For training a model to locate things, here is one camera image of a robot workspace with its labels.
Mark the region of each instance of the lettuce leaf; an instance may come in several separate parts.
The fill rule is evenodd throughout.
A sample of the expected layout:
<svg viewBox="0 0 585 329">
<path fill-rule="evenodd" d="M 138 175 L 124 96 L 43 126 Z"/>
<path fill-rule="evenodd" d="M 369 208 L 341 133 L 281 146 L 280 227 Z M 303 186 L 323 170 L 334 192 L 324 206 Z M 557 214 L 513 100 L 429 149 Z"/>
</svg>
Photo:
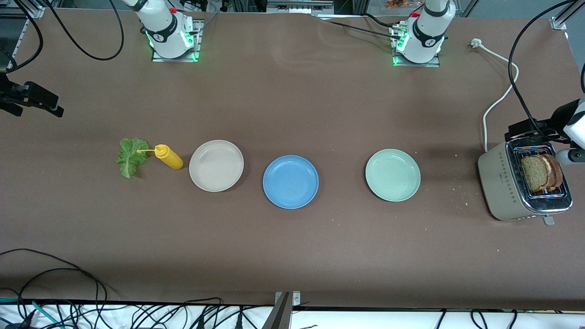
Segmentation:
<svg viewBox="0 0 585 329">
<path fill-rule="evenodd" d="M 144 139 L 122 139 L 120 141 L 122 150 L 118 153 L 117 164 L 120 165 L 120 174 L 126 178 L 136 173 L 138 166 L 146 162 L 146 153 L 138 153 L 137 150 L 150 149 L 150 146 Z"/>
</svg>

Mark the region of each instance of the table surface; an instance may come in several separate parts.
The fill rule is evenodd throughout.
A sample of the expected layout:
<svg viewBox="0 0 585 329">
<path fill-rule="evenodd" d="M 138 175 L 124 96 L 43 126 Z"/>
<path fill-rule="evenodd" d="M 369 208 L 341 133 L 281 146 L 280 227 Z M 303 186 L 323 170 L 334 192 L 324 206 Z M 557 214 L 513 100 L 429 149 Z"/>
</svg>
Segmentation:
<svg viewBox="0 0 585 329">
<path fill-rule="evenodd" d="M 111 11 L 60 15 L 89 52 L 116 50 Z M 302 14 L 222 13 L 205 28 L 199 63 L 152 63 L 135 14 L 121 17 L 124 50 L 101 62 L 46 13 L 41 55 L 10 75 L 56 93 L 65 114 L 0 113 L 1 249 L 77 263 L 119 300 L 270 303 L 274 291 L 300 290 L 310 305 L 585 307 L 583 169 L 565 167 L 574 206 L 554 227 L 497 221 L 479 182 L 481 116 L 508 80 L 500 60 L 468 44 L 479 37 L 507 54 L 525 20 L 455 19 L 441 67 L 431 69 L 393 67 L 383 37 Z M 36 45 L 29 27 L 17 61 Z M 515 62 L 536 118 L 581 96 L 565 34 L 547 21 L 526 33 Z M 524 118 L 509 96 L 488 118 L 490 146 Z M 119 141 L 134 137 L 168 144 L 186 163 L 204 142 L 229 140 L 244 173 L 230 190 L 208 193 L 187 168 L 151 157 L 125 179 Z M 419 164 L 422 183 L 408 201 L 383 201 L 365 182 L 368 158 L 386 148 Z M 299 210 L 272 205 L 261 186 L 267 165 L 286 154 L 319 173 L 317 196 Z M 49 266 L 58 265 L 2 257 L 0 283 L 19 286 Z M 52 273 L 25 297 L 92 299 L 93 289 Z"/>
</svg>

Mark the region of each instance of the blue plate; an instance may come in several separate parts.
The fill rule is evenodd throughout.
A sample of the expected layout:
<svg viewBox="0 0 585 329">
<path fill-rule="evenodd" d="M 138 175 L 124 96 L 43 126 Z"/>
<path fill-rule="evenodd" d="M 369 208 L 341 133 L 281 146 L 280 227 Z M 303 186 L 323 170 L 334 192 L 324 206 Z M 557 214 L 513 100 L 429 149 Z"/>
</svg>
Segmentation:
<svg viewBox="0 0 585 329">
<path fill-rule="evenodd" d="M 285 155 L 268 165 L 262 185 L 272 203 L 284 209 L 297 209 L 313 200 L 319 189 L 319 176 L 309 160 Z"/>
</svg>

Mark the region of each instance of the yellow bottle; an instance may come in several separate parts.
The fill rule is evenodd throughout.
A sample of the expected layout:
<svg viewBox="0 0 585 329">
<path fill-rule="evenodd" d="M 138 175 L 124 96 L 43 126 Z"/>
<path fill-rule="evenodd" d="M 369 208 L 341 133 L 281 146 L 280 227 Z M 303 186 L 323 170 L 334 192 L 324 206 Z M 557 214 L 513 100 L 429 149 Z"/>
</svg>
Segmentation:
<svg viewBox="0 0 585 329">
<path fill-rule="evenodd" d="M 146 151 L 154 151 L 154 155 L 156 155 L 157 158 L 159 158 L 162 162 L 166 163 L 174 170 L 183 168 L 183 160 L 181 157 L 165 144 L 158 144 L 154 147 L 154 150 L 137 150 L 138 153 Z"/>
</svg>

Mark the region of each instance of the toaster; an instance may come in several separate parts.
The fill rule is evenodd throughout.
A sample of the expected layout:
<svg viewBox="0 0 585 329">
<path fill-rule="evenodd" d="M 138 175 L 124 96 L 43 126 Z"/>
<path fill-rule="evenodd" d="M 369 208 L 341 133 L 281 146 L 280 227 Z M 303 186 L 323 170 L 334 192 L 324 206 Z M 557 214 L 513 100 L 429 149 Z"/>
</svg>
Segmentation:
<svg viewBox="0 0 585 329">
<path fill-rule="evenodd" d="M 521 159 L 549 154 L 555 150 L 538 136 L 513 139 L 499 144 L 477 161 L 481 187 L 491 214 L 501 221 L 519 221 L 543 216 L 544 223 L 554 225 L 551 215 L 567 211 L 573 200 L 563 175 L 563 183 L 554 190 L 531 192 L 524 179 Z"/>
</svg>

